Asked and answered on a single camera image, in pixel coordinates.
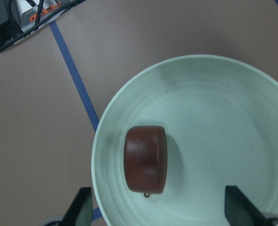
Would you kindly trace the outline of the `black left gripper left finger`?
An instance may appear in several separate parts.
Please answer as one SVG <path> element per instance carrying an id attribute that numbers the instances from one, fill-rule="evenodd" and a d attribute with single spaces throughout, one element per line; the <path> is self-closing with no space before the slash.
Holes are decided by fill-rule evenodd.
<path id="1" fill-rule="evenodd" d="M 63 218 L 63 226 L 90 226 L 93 218 L 91 187 L 79 189 Z"/>

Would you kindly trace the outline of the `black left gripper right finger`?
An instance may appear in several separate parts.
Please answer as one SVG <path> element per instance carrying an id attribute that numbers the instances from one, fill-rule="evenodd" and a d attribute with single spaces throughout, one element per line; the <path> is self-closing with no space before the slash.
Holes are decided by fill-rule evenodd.
<path id="1" fill-rule="evenodd" d="M 237 186 L 226 186 L 224 215 L 230 226 L 263 226 L 266 218 Z"/>

